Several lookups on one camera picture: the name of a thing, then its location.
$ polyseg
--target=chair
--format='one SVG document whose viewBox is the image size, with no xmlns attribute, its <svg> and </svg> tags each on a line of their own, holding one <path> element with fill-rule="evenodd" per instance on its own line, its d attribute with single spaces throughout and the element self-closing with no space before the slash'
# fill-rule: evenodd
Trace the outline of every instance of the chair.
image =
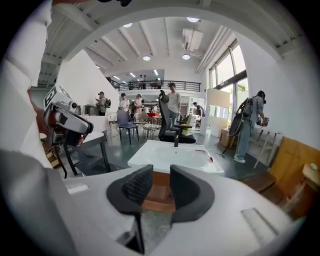
<svg viewBox="0 0 320 256">
<path fill-rule="evenodd" d="M 160 90 L 160 94 L 159 94 L 159 106 L 160 106 L 160 113 L 162 116 L 161 119 L 161 128 L 159 131 L 159 139 L 160 141 L 163 142 L 175 142 L 175 131 L 170 130 L 170 126 L 171 126 L 171 120 L 170 120 L 170 115 L 169 115 L 169 109 L 168 109 L 168 101 L 169 101 L 169 97 L 165 94 L 165 92 L 163 90 Z M 192 144 L 196 142 L 196 139 L 193 135 L 189 135 L 189 136 L 185 136 L 182 135 L 182 130 L 183 130 L 183 126 L 182 125 L 174 125 L 175 128 L 178 128 L 180 130 L 180 138 L 179 138 L 179 142 L 180 143 L 185 143 L 185 144 Z"/>
<path fill-rule="evenodd" d="M 130 145 L 131 145 L 130 129 L 133 129 L 133 132 L 132 132 L 133 137 L 135 136 L 135 129 L 136 129 L 136 136 L 139 140 L 138 126 L 133 122 L 131 122 L 130 115 L 123 109 L 120 109 L 116 112 L 116 116 L 117 116 L 117 123 L 119 127 L 120 141 L 122 142 L 121 128 L 128 130 Z"/>
</svg>

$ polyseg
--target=cardboard box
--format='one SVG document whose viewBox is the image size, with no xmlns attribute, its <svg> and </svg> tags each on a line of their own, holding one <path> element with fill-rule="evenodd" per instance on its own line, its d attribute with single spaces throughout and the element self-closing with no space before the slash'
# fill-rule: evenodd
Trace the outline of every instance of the cardboard box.
<svg viewBox="0 0 320 256">
<path fill-rule="evenodd" d="M 229 135 L 229 130 L 227 128 L 221 129 L 219 143 L 226 148 L 230 147 L 233 137 Z M 237 147 L 238 134 L 235 136 L 232 148 Z"/>
</svg>

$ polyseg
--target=gray floor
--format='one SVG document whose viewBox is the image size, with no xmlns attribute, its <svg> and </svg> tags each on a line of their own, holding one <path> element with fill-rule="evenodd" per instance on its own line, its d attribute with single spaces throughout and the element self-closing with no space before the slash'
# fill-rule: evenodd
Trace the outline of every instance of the gray floor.
<svg viewBox="0 0 320 256">
<path fill-rule="evenodd" d="M 143 135 L 141 134 L 141 131 L 139 131 L 139 133 L 139 141 L 137 140 L 137 135 L 134 137 L 131 136 L 131 145 L 129 143 L 129 136 L 126 134 L 126 131 L 121 131 L 122 142 L 120 141 L 119 132 L 115 128 L 113 128 L 111 133 L 107 135 L 105 147 L 112 171 L 129 167 L 128 160 L 148 140 L 146 133 Z M 265 172 L 268 169 L 263 164 L 259 163 L 257 168 L 253 170 L 256 160 L 248 154 L 245 156 L 246 162 L 244 164 L 235 162 L 234 149 L 228 149 L 223 154 L 223 157 L 219 156 L 219 154 L 221 154 L 225 148 L 218 143 L 219 139 L 217 137 L 214 137 L 209 133 L 206 136 L 203 136 L 198 132 L 195 132 L 194 137 L 196 138 L 197 144 L 205 145 L 205 147 L 210 150 L 210 153 L 214 159 L 219 163 L 219 165 L 225 171 L 225 175 L 229 178 L 243 179 L 254 176 L 259 172 Z M 152 139 L 159 140 L 157 132 L 154 134 Z M 87 152 L 95 156 L 101 156 L 101 149 L 98 145 L 90 148 Z M 61 159 L 65 165 L 65 168 L 67 169 L 67 178 L 74 178 L 75 176 L 72 173 L 70 166 L 63 154 L 61 155 Z M 60 167 L 58 170 L 63 177 L 64 172 L 62 168 Z M 94 171 L 95 174 L 103 173 L 105 172 L 105 168 L 103 166 L 97 166 Z M 170 219 L 171 214 L 168 213 L 160 213 L 150 210 L 143 211 L 141 226 L 146 255 L 149 255 L 170 231 Z"/>
</svg>

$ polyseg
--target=ceiling light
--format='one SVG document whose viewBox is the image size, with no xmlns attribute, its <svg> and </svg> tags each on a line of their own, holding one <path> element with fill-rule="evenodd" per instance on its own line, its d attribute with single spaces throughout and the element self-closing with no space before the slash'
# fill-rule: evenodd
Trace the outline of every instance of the ceiling light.
<svg viewBox="0 0 320 256">
<path fill-rule="evenodd" d="M 190 22 L 198 22 L 200 19 L 199 19 L 199 18 L 190 18 L 190 17 L 187 17 L 187 20 L 190 21 Z"/>
<path fill-rule="evenodd" d="M 182 59 L 189 60 L 190 59 L 190 55 L 189 54 L 184 54 L 184 55 L 182 55 Z"/>
<path fill-rule="evenodd" d="M 132 23 L 129 23 L 129 24 L 123 25 L 122 27 L 124 27 L 124 28 L 130 28 L 131 25 L 132 25 Z"/>
</svg>

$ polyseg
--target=arch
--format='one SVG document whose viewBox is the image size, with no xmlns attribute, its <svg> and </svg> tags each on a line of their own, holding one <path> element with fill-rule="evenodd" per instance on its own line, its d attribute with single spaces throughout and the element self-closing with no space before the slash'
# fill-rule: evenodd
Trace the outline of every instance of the arch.
<svg viewBox="0 0 320 256">
<path fill-rule="evenodd" d="M 157 0 L 149 0 L 148 4 L 139 6 L 136 4 L 132 8 L 126 7 L 111 11 L 108 13 L 103 24 L 86 36 L 74 48 L 70 49 L 63 58 L 69 61 L 80 50 L 90 45 L 94 40 L 118 29 L 124 24 L 163 17 L 196 17 L 220 24 L 249 38 L 264 49 L 274 60 L 278 61 L 281 59 L 271 38 L 268 38 L 261 28 L 256 26 L 241 12 L 237 12 L 225 5 L 213 2 L 210 7 L 204 8 L 198 4 L 185 4 L 182 2 L 157 3 Z"/>
</svg>

